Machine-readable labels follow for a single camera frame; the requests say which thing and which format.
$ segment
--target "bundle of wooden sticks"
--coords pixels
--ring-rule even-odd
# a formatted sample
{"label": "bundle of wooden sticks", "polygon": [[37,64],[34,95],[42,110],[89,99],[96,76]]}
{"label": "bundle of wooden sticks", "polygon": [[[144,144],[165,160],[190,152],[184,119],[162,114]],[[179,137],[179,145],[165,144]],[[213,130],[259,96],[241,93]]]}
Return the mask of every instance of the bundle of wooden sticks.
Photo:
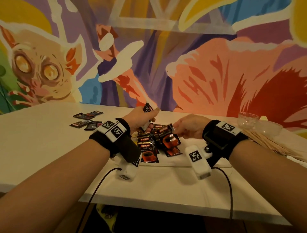
{"label": "bundle of wooden sticks", "polygon": [[249,131],[249,130],[242,130],[242,132],[250,138],[250,140],[258,143],[259,145],[271,149],[275,153],[281,155],[281,156],[291,156],[295,159],[298,159],[303,162],[307,162],[307,160],[300,155],[299,153],[291,150],[290,148],[286,147],[283,144],[277,143],[273,141],[272,139],[264,136],[261,133],[258,133],[256,131]]}

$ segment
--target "painted wall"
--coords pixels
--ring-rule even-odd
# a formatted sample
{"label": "painted wall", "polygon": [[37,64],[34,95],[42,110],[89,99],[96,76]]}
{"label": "painted wall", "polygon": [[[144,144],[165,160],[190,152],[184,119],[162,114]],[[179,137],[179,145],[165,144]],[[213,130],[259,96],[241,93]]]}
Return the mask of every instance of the painted wall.
{"label": "painted wall", "polygon": [[0,111],[47,101],[307,128],[305,0],[0,2]]}

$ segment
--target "table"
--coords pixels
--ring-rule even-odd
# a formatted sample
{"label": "table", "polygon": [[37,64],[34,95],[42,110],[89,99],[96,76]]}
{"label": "table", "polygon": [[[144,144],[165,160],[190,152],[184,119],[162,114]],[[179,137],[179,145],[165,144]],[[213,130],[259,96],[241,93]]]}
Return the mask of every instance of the table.
{"label": "table", "polygon": [[[97,121],[122,117],[131,111],[130,108],[112,106],[48,102],[0,116],[0,192],[8,192],[42,167],[84,142],[91,132],[69,127],[78,121],[72,115],[94,110],[104,112],[95,118]],[[187,113],[161,111],[156,119],[158,123],[167,124],[185,115]],[[207,117],[228,123],[236,122],[236,118]],[[282,131],[280,138],[284,141],[290,138],[292,148],[307,151],[306,140],[287,130]],[[102,177],[114,167],[114,162],[109,161],[80,201],[87,202]],[[235,219],[289,225],[234,168],[223,170],[232,184]],[[117,179],[115,173],[114,171],[108,175],[92,202],[229,217],[229,186],[224,175],[216,169],[209,178],[198,180],[189,167],[140,166],[137,177],[131,183]]]}

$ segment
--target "painted eye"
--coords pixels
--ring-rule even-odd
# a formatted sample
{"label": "painted eye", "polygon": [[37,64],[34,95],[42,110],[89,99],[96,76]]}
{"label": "painted eye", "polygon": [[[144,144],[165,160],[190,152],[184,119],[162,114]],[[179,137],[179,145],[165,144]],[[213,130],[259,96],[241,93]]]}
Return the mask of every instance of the painted eye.
{"label": "painted eye", "polygon": [[54,65],[46,65],[44,67],[44,71],[43,72],[44,72],[44,76],[48,80],[55,80],[59,76],[59,72],[58,72],[57,68]]}
{"label": "painted eye", "polygon": [[28,60],[23,55],[17,55],[15,57],[15,64],[21,72],[23,72],[23,73],[30,73],[31,72],[31,66],[30,66]]}

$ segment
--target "forearm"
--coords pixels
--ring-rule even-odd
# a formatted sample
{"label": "forearm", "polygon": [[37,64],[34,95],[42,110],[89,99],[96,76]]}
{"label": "forearm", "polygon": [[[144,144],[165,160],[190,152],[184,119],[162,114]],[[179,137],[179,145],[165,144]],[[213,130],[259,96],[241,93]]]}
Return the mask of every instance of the forearm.
{"label": "forearm", "polygon": [[0,199],[0,232],[49,232],[110,157],[93,140],[42,168]]}
{"label": "forearm", "polygon": [[233,150],[231,165],[291,224],[307,231],[307,169],[249,140]]}

